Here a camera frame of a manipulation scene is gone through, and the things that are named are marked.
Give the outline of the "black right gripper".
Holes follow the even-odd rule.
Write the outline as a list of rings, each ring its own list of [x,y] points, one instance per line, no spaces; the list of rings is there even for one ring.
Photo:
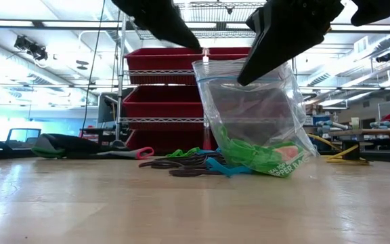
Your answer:
[[[272,0],[274,9],[258,7],[245,24],[256,33],[253,49],[270,48],[291,58],[321,43],[330,23],[345,9],[342,0]],[[351,24],[363,26],[390,17],[390,0],[351,0],[357,10]]]

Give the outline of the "clear plastic zipper bag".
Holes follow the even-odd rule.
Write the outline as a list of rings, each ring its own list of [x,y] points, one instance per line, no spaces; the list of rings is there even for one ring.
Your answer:
[[[237,81],[243,64],[243,59],[192,64],[204,115],[224,158],[209,158],[207,165],[226,176],[287,178],[318,156],[303,128],[303,95],[288,63],[248,85]]]

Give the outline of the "orange rubber band bunch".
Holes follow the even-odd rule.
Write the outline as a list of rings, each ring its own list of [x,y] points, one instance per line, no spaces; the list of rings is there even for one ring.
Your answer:
[[[281,158],[284,162],[287,162],[299,154],[299,148],[297,146],[283,146],[277,148],[276,152],[281,154]]]

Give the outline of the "green rubber band bunch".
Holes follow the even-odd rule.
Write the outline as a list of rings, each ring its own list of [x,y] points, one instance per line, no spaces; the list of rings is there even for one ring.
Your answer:
[[[219,139],[222,142],[219,148],[229,165],[245,166],[260,174],[287,178],[309,159],[309,153],[292,141],[271,146],[258,146],[243,140],[231,139],[224,126],[219,128]],[[276,152],[277,148],[283,146],[297,146],[299,154],[290,161],[284,162],[281,154]]]

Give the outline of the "green rubber band tangle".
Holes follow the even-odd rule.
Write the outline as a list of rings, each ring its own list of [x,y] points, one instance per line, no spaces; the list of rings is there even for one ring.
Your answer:
[[[191,148],[190,150],[183,151],[182,149],[177,149],[176,151],[167,154],[168,158],[176,158],[176,157],[191,157],[196,155],[200,151],[199,147]]]

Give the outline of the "dark grey rubber band tangle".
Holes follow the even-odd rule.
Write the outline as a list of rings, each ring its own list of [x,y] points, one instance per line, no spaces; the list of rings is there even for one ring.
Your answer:
[[[182,164],[181,167],[186,167],[188,169],[201,169],[206,167],[206,160],[208,157],[216,159],[218,162],[220,162],[220,164],[226,164],[223,155],[193,155],[191,157],[176,157],[176,158],[163,157],[155,160],[175,161],[181,163]]]

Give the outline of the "blue storage bin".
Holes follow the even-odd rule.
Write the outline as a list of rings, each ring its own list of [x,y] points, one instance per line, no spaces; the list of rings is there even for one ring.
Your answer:
[[[325,116],[319,116],[319,115],[316,115],[316,116],[309,116],[307,115],[306,116],[306,119],[305,119],[305,122],[304,122],[304,126],[316,126],[316,123],[318,121],[325,121]]]

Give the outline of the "black monitor back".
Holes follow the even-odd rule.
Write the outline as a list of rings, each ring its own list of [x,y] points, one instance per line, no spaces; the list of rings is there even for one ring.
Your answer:
[[[98,123],[115,122],[117,115],[117,92],[104,92],[99,96]]]

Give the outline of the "wooden workbench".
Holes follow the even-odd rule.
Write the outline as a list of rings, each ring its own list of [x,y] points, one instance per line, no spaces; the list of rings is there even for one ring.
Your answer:
[[[353,136],[353,135],[388,135],[390,136],[390,129],[357,129],[345,131],[332,131],[331,136]]]

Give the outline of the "black and green bag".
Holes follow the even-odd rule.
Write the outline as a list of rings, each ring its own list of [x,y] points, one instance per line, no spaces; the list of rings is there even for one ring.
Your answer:
[[[46,159],[147,159],[154,149],[131,150],[126,146],[102,146],[97,142],[63,134],[41,134],[31,151]]]

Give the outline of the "computer monitor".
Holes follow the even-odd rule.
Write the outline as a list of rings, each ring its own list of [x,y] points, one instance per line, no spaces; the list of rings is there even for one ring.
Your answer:
[[[32,148],[40,135],[41,129],[12,128],[5,143],[12,149]]]

